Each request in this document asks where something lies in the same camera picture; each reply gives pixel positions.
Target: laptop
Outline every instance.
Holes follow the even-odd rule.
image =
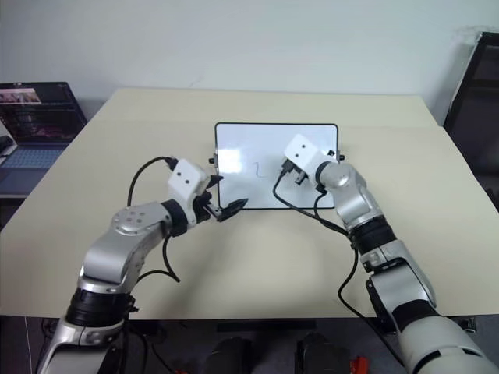
[[[87,124],[66,82],[0,83],[0,121],[17,143],[0,164],[0,197],[28,196]]]

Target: white wall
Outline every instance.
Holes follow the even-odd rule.
[[[497,0],[0,0],[3,81],[420,94],[442,123]]]

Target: laptop keyboard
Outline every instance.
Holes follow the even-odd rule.
[[[49,169],[63,150],[17,149],[0,168]]]

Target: whiteboard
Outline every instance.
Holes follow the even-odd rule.
[[[338,155],[338,128],[334,124],[229,123],[215,126],[215,166],[224,177],[218,185],[218,201],[226,207],[248,199],[245,209],[282,209],[272,189],[285,160],[284,150],[296,134],[302,134],[324,153]],[[291,204],[311,209],[319,193],[306,179],[297,185],[298,173],[287,174],[278,194]],[[321,208],[333,207],[331,194],[321,199]]]

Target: black scribble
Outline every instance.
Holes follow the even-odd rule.
[[[257,170],[255,171],[255,175],[257,176],[257,178],[267,178],[267,176],[259,174],[259,172],[260,172],[260,163],[259,162],[253,162],[253,165],[257,166]]]

